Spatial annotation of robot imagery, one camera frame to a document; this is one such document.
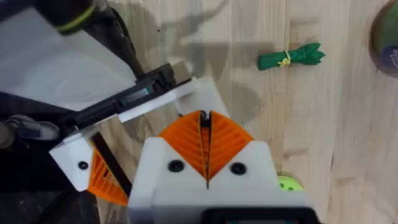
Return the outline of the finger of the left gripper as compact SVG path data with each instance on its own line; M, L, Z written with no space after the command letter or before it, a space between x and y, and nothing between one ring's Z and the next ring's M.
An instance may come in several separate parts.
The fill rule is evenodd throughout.
M132 183L101 133L74 134L49 154L77 191L127 205Z
M181 96L175 101L178 112L182 115L202 110L207 113L215 111L226 117L230 117L217 86L212 77L201 77L194 80L193 91Z

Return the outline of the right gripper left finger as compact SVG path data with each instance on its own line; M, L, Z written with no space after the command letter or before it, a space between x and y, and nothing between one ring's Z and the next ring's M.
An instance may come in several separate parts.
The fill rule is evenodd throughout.
M145 140L130 204L151 204L157 194L207 189L201 117L200 110L186 114Z

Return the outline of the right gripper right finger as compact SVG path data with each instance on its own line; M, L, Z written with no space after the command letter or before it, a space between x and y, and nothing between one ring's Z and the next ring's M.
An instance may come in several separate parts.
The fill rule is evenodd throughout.
M278 190L268 143L258 141L230 118L210 112L208 189Z

